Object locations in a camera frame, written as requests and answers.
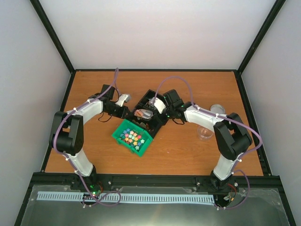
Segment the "black popsicle candy bin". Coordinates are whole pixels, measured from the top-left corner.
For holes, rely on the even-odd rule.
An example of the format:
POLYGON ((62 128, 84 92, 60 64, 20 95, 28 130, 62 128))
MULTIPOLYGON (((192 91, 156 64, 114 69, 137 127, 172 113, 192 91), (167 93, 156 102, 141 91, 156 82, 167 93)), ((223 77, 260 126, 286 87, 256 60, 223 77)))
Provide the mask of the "black popsicle candy bin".
POLYGON ((144 129, 148 134, 154 138, 159 130, 166 125, 168 122, 167 116, 162 116, 161 114, 155 114, 150 119, 143 119, 137 116, 131 116, 129 120, 137 125, 138 127, 144 129))

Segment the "metal scoop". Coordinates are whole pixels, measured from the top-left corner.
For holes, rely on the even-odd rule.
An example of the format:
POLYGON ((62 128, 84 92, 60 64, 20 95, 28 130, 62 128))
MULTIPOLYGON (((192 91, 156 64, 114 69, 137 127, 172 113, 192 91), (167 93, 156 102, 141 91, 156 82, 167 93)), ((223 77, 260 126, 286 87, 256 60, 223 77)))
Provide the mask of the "metal scoop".
POLYGON ((147 109, 137 109, 134 112, 134 116, 137 117, 137 119, 148 121, 153 117, 153 112, 147 109))

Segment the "black lollipop bin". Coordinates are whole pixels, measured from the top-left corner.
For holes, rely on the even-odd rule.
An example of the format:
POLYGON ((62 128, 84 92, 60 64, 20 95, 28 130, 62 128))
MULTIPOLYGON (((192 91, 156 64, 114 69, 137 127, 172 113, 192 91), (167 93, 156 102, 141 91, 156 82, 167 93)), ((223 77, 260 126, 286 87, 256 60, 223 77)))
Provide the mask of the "black lollipop bin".
MULTIPOLYGON (((149 89, 144 96, 138 101, 137 105, 135 106, 135 109, 147 109, 152 111, 154 114, 158 113, 157 109, 150 105, 150 100, 155 97, 156 92, 149 89)), ((166 105, 165 98, 161 94, 157 94, 156 96, 160 100, 164 102, 166 105)))

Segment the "green plastic bin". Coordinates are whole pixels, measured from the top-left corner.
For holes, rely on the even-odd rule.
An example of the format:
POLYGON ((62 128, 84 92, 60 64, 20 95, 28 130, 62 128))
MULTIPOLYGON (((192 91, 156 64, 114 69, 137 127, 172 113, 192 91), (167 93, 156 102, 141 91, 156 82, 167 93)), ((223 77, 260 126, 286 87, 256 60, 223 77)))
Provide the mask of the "green plastic bin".
POLYGON ((142 157, 153 141, 152 136, 134 123, 123 120, 111 135, 119 145, 142 157))

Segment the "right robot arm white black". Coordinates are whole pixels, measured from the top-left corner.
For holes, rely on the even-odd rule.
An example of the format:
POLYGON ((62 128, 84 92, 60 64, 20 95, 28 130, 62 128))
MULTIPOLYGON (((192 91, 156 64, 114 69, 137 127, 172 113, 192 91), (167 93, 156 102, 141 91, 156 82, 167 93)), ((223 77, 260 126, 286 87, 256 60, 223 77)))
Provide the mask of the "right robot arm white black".
POLYGON ((214 190, 222 190, 232 175, 234 165, 253 143, 239 115, 216 114, 194 102, 184 103, 174 89, 166 92, 163 100, 156 95, 150 103, 160 114, 165 114, 170 119, 180 119, 184 123, 195 123, 213 132, 220 157, 210 174, 210 181, 214 190))

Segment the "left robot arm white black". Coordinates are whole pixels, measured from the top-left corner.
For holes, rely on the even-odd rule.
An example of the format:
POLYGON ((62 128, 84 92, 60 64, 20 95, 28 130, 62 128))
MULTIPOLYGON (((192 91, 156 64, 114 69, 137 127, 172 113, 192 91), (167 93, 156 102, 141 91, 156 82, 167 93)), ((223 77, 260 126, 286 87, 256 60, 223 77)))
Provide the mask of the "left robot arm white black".
POLYGON ((55 113, 49 138, 49 145, 64 156, 77 175, 81 175, 81 183, 86 189, 94 189, 98 178, 93 175, 94 165, 88 160, 84 150, 84 125, 94 116, 107 113, 110 116, 124 119, 129 114, 127 103, 129 94, 118 95, 117 101, 112 101, 116 89, 103 85, 101 92, 90 96, 87 101, 74 109, 55 113))

